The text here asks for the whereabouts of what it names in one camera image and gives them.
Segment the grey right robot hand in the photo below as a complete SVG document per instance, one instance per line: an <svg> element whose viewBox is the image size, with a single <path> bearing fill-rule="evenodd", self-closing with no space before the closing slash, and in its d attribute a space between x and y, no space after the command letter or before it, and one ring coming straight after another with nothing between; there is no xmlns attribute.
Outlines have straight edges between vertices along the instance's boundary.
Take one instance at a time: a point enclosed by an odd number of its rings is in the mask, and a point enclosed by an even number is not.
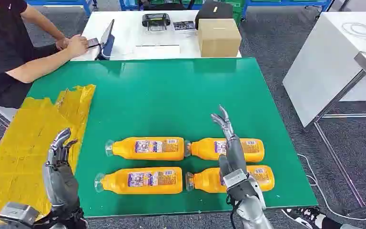
<svg viewBox="0 0 366 229"><path fill-rule="evenodd" d="M219 105L219 110L222 115L212 113L211 118L220 126L226 139L226 153L218 158L220 174L224 177L240 169L245 177L248 178L249 173L246 169L246 161L240 138L233 130L228 112L221 105Z"/></svg>

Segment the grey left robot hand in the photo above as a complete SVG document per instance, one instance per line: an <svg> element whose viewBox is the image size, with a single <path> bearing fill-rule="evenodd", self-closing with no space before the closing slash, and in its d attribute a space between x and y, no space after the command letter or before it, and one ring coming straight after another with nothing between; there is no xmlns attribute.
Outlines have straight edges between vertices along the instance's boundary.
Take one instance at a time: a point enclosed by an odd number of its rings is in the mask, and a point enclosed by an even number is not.
<svg viewBox="0 0 366 229"><path fill-rule="evenodd" d="M73 211L80 206L79 184L68 161L70 148L78 140L71 140L65 145L70 136L69 127L55 136L42 166L44 186L52 211Z"/></svg>

